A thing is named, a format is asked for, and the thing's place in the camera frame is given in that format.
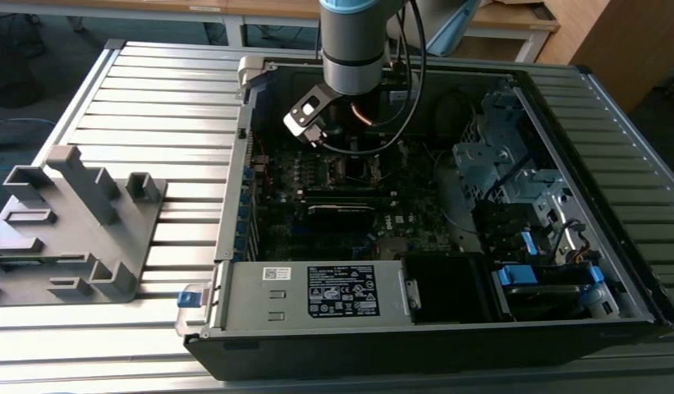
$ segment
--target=aluminum extrusion table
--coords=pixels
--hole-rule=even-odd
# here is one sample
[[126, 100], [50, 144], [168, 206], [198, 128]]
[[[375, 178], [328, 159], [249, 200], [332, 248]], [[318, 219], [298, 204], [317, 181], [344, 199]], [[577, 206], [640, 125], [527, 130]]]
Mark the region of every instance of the aluminum extrusion table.
[[[128, 42], [108, 45], [97, 58], [33, 165], [52, 144], [76, 144], [82, 161], [104, 166], [113, 177], [144, 171], [168, 180], [140, 292], [129, 304], [0, 308], [0, 392], [392, 392], [461, 385], [475, 387], [456, 392], [531, 387], [539, 392], [599, 387], [669, 392], [674, 333], [560, 367], [289, 382], [222, 383], [210, 377], [174, 334], [174, 297], [188, 283], [210, 277], [240, 105], [236, 67], [248, 54], [312, 56], [309, 51]], [[529, 73], [674, 299], [674, 176], [592, 75], [567, 66], [445, 64]]]

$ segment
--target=warning label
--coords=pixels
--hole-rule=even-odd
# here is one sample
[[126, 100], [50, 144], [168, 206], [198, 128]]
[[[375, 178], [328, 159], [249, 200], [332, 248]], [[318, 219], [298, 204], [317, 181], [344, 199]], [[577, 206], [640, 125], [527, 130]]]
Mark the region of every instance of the warning label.
[[306, 267], [306, 297], [312, 318], [379, 316], [372, 265]]

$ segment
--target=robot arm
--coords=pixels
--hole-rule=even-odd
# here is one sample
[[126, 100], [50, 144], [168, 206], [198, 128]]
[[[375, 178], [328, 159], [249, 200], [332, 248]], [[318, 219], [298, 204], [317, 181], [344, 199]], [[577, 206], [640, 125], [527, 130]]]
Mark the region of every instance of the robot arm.
[[[383, 64], [388, 60], [384, 58], [388, 20], [399, 19], [392, 16], [403, 7], [405, 7], [404, 15], [408, 15], [408, 25], [403, 25], [400, 21], [389, 23], [395, 23], [401, 32], [407, 26], [412, 26], [416, 34], [409, 36], [416, 36], [419, 47], [427, 50], [432, 46], [432, 41], [436, 41], [440, 47], [441, 36], [447, 38], [443, 40], [444, 45], [455, 46], [471, 19], [469, 10], [473, 9], [471, 4], [476, 7], [479, 2], [480, 0], [457, 0], [457, 3], [451, 0], [428, 0], [424, 7], [425, 18], [436, 27], [425, 32], [415, 0], [411, 0], [408, 4], [407, 0], [320, 0], [324, 83], [312, 88], [284, 115], [282, 122], [294, 137], [313, 147], [320, 144], [324, 148], [342, 154], [375, 154], [388, 148], [397, 140], [419, 104], [425, 57], [420, 59], [419, 89], [411, 109], [395, 137], [387, 144], [365, 151], [336, 149], [325, 144], [325, 135], [318, 122], [321, 111], [337, 99], [353, 102], [358, 96], [372, 92], [380, 85]], [[427, 33], [432, 37], [428, 43]], [[409, 81], [409, 73], [411, 70], [407, 68], [407, 81]], [[401, 110], [408, 105], [408, 97], [409, 94], [407, 94]]]
[[365, 94], [380, 84], [385, 28], [401, 3], [320, 0], [324, 82], [336, 93]]

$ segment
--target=blue latch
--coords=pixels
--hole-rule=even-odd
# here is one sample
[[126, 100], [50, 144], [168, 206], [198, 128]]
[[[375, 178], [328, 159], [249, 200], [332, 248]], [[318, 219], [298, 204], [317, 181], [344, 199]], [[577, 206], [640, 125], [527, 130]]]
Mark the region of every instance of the blue latch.
[[174, 304], [178, 308], [198, 308], [201, 297], [202, 294], [194, 291], [180, 291], [178, 299]]
[[603, 274], [601, 274], [601, 270], [599, 269], [599, 267], [595, 267], [593, 265], [589, 267], [589, 275], [591, 275], [591, 280], [595, 281], [595, 283], [603, 282]]
[[536, 275], [529, 265], [505, 265], [497, 270], [497, 278], [501, 286], [537, 284]]
[[528, 231], [521, 231], [521, 238], [524, 239], [525, 249], [529, 254], [535, 256], [537, 254], [536, 245], [533, 245], [533, 239], [531, 238], [531, 233]]

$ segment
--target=floor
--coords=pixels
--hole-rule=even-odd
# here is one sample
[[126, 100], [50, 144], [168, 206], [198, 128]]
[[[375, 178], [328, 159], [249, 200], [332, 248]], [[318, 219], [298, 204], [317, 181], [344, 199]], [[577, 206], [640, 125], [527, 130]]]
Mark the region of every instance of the floor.
[[[108, 39], [176, 44], [208, 44], [205, 26], [194, 22], [134, 21], [84, 18], [84, 31], [74, 33], [61, 16], [40, 16], [38, 28], [46, 52], [30, 59], [29, 67], [45, 87], [42, 99], [17, 109], [0, 108], [0, 118], [36, 117], [56, 121], [76, 92]], [[248, 44], [261, 47], [312, 49], [314, 29], [269, 28], [272, 39], [262, 39], [256, 26], [248, 26]], [[214, 39], [225, 43], [218, 27]], [[674, 169], [674, 100], [651, 92], [631, 114], [633, 123]], [[0, 124], [0, 168], [29, 163], [50, 127], [42, 123]], [[8, 171], [0, 169], [0, 183]], [[0, 188], [0, 206], [6, 195]]]

